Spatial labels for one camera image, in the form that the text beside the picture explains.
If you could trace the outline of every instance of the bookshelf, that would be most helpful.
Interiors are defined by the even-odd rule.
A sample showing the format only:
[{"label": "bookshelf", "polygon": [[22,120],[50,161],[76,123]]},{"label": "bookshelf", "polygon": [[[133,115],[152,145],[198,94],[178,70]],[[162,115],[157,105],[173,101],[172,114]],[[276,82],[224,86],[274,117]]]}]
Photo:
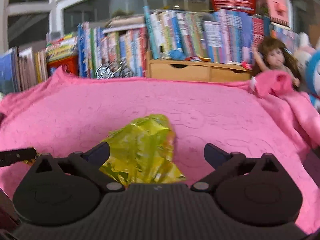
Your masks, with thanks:
[{"label": "bookshelf", "polygon": [[234,82],[250,79],[249,70],[239,65],[186,60],[152,59],[147,52],[146,77],[171,81]]}]

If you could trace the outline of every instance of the brown hair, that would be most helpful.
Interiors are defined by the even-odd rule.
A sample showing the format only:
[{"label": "brown hair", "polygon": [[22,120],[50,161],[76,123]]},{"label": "brown hair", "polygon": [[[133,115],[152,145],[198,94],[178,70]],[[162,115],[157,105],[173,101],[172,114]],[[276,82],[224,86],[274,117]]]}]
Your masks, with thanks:
[{"label": "brown hair", "polygon": [[[298,78],[301,79],[301,75],[298,70],[298,61],[295,57],[293,57],[288,51],[285,44],[276,38],[266,36],[264,37],[263,41],[258,46],[258,52],[260,52],[263,56],[263,62],[266,64],[268,68],[270,68],[269,63],[267,61],[267,55],[270,51],[273,51],[274,49],[281,49],[283,56],[284,56],[284,65],[288,67],[292,74]],[[251,76],[256,76],[261,72],[259,66],[257,63],[254,64],[251,72]]]}]

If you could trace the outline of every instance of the yellow wrapper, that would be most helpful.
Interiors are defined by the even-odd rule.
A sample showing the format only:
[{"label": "yellow wrapper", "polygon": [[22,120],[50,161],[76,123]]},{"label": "yellow wrapper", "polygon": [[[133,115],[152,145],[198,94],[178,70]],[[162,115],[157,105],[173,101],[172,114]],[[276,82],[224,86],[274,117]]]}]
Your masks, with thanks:
[{"label": "yellow wrapper", "polygon": [[137,118],[103,140],[110,145],[110,158],[100,171],[125,186],[185,180],[172,162],[174,138],[166,116],[151,114]]}]

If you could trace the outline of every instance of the doll's arm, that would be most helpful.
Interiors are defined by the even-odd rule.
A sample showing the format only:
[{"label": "doll's arm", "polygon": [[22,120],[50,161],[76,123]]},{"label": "doll's arm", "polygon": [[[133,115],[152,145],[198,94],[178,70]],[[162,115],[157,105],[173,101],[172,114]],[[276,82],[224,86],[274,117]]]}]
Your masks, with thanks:
[{"label": "doll's arm", "polygon": [[263,59],[261,57],[261,54],[258,52],[256,47],[252,48],[253,50],[253,58],[258,64],[261,71],[269,70],[269,68],[266,66],[266,64],[263,62]]}]

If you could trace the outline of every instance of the yellow object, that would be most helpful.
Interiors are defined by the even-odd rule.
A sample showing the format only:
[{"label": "yellow object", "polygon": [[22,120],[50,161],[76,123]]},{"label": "yellow object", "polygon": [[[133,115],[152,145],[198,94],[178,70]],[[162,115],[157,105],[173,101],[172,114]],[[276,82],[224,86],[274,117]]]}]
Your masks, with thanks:
[{"label": "yellow object", "polygon": [[137,118],[103,140],[110,145],[110,157],[100,171],[125,186],[185,180],[172,162],[174,138],[166,116]]}]

